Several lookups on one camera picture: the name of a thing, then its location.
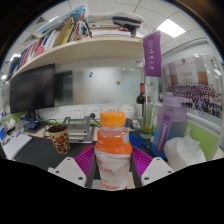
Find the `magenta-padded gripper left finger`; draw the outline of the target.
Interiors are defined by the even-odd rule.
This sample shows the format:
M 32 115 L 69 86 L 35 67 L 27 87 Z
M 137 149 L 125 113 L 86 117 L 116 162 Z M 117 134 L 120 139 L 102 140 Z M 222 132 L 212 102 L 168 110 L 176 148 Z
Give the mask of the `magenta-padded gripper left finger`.
M 73 157 L 66 157 L 56 168 L 48 168 L 48 171 L 76 185 L 88 189 L 99 189 L 100 181 L 94 178 L 96 160 L 94 145 L 88 145 L 81 153 Z

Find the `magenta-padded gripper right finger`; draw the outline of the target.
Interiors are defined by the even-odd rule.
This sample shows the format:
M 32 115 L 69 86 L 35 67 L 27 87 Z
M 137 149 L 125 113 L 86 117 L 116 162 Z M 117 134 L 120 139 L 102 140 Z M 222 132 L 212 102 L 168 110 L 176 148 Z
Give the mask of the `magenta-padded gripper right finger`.
M 131 171 L 136 188 L 173 173 L 173 169 L 161 157 L 152 158 L 136 147 L 132 147 Z

